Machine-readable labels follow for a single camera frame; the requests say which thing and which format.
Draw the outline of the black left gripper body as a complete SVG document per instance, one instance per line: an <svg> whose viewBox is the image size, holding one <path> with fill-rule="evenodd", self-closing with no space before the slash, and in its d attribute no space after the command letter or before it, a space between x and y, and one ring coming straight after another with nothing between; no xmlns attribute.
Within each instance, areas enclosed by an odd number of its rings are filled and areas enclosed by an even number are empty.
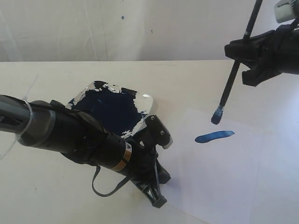
<svg viewBox="0 0 299 224"><path fill-rule="evenodd" d="M150 182L157 159L154 141L146 133L123 139L109 135L102 145L102 166L133 180Z"/></svg>

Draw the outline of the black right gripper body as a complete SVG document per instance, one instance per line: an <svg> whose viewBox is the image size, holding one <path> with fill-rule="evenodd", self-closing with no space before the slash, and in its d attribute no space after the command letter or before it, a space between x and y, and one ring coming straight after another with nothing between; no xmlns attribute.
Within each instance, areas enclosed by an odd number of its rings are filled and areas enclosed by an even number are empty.
<svg viewBox="0 0 299 224"><path fill-rule="evenodd" d="M274 76L280 74L299 74L299 30L290 24L277 28L279 36L274 55Z"/></svg>

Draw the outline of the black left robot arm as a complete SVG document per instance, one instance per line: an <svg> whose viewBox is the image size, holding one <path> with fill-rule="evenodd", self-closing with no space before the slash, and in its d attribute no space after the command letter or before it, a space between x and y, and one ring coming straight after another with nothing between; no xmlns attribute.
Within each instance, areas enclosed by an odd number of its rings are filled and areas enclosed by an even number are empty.
<svg viewBox="0 0 299 224"><path fill-rule="evenodd" d="M103 127L90 112L69 110L55 100L27 102L11 96L0 97L0 129L14 133L23 146L60 152L67 159L102 167L124 176L117 189L132 182L160 208L166 203L160 185L170 174L158 162L157 146L167 148L171 136L156 116L146 118L146 126L135 135L122 138Z"/></svg>

